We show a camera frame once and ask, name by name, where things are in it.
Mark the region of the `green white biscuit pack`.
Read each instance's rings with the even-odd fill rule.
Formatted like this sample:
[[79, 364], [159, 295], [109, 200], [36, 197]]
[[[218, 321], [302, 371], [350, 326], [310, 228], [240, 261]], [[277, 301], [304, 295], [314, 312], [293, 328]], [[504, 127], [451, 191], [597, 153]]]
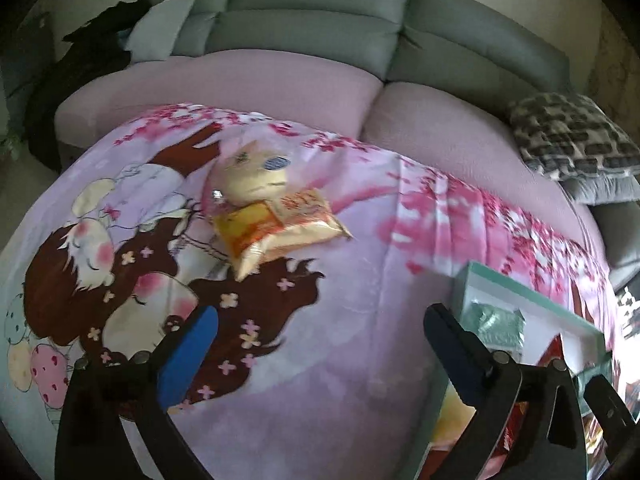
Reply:
[[520, 353], [525, 342], [525, 318], [519, 310], [504, 310], [472, 302], [461, 315], [461, 325], [491, 350]]

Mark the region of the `dark red snack pack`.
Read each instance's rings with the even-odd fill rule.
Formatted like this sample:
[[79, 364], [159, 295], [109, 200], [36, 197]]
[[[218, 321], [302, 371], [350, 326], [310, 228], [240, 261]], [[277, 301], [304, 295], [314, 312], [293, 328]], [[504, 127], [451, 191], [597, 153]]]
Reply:
[[570, 334], [557, 334], [548, 344], [538, 359], [538, 366], [547, 366], [554, 359], [564, 361], [566, 367], [573, 372], [582, 368], [582, 344], [580, 339]]

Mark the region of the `teal rimmed white tray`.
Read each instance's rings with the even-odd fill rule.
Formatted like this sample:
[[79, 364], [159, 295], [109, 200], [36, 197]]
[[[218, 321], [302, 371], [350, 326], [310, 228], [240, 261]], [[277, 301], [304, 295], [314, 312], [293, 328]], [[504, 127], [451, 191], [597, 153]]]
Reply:
[[423, 327], [439, 364], [413, 478], [586, 478], [585, 388], [613, 378], [600, 330], [475, 262]]

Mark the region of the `pink cartoon blanket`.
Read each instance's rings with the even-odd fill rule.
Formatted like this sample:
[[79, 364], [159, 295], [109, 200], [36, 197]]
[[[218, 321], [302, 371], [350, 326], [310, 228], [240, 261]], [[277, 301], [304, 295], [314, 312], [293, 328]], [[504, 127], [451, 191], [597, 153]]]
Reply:
[[[342, 224], [236, 278], [210, 222], [208, 174], [243, 145]], [[74, 364], [119, 370], [199, 307], [218, 333], [168, 408], [217, 479], [393, 479], [437, 366], [422, 330], [470, 262], [615, 339], [602, 247], [397, 153], [198, 104], [126, 122], [35, 202], [1, 255], [1, 419], [55, 475]]]

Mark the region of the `orange yellow snack bag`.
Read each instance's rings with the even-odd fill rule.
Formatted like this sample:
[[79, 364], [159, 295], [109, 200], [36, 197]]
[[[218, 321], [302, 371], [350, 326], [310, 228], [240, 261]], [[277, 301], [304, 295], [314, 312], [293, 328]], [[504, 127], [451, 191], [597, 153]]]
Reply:
[[238, 282], [294, 250], [352, 236], [316, 188], [218, 214], [213, 226]]

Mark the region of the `pale round bread pack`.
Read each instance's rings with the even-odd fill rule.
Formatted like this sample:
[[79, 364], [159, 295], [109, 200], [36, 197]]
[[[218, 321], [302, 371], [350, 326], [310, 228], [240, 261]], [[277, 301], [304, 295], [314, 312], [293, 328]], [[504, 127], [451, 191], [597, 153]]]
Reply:
[[211, 207], [244, 207], [271, 200], [290, 186], [291, 159], [257, 141], [218, 158], [204, 181], [202, 203]]

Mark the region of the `grey satin pillow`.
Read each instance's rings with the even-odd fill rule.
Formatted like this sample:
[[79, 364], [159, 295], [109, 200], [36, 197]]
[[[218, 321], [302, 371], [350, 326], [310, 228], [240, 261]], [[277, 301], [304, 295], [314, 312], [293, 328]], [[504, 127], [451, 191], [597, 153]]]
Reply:
[[640, 185], [635, 177], [570, 178], [561, 182], [575, 203], [587, 206], [638, 203]]

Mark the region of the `leopard print pillow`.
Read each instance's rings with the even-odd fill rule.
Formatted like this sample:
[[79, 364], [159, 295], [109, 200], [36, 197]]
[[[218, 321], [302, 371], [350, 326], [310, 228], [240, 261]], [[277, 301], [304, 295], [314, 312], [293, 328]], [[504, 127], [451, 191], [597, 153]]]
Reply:
[[538, 93], [511, 104], [509, 120], [525, 165], [550, 180], [639, 173], [639, 145], [586, 96]]

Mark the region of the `grey sofa pink cushions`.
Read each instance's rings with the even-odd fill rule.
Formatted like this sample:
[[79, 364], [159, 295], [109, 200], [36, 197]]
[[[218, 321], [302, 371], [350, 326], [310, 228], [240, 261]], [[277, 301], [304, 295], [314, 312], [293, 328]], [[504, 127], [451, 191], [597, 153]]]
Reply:
[[262, 112], [410, 155], [573, 231], [580, 207], [506, 130], [510, 104], [542, 92], [572, 92], [567, 56], [474, 0], [195, 0], [169, 58], [90, 81], [54, 126], [90, 148], [163, 104]]

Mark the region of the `white grey cushion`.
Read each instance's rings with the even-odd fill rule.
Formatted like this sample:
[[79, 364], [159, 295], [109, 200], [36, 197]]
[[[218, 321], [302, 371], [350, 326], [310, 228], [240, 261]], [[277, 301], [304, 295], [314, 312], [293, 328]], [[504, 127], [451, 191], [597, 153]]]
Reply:
[[195, 0], [163, 0], [134, 25], [125, 50], [131, 63], [165, 61], [169, 58], [182, 25]]

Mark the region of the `black clothing pile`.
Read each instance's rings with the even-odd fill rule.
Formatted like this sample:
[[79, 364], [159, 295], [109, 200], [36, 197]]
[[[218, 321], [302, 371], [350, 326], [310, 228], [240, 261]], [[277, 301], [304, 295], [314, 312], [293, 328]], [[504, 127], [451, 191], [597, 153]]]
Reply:
[[25, 139], [38, 162], [56, 172], [62, 169], [55, 112], [85, 84], [129, 65], [127, 38], [151, 8], [150, 0], [121, 1], [63, 38], [70, 48], [43, 72], [27, 101]]

